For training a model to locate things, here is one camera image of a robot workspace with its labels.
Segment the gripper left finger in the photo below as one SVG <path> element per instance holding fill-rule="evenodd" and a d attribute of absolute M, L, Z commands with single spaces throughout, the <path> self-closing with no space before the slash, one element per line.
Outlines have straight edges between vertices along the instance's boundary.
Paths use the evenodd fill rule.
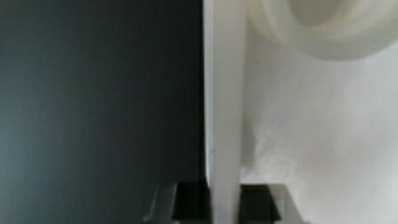
<path fill-rule="evenodd" d="M 205 182 L 175 182 L 157 188 L 144 224 L 212 224 Z"/>

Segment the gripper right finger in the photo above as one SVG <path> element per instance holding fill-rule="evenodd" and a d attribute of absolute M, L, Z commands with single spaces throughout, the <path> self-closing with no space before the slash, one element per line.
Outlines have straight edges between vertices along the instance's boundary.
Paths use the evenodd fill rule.
<path fill-rule="evenodd" d="M 310 224 L 283 184 L 244 184 L 239 224 Z"/>

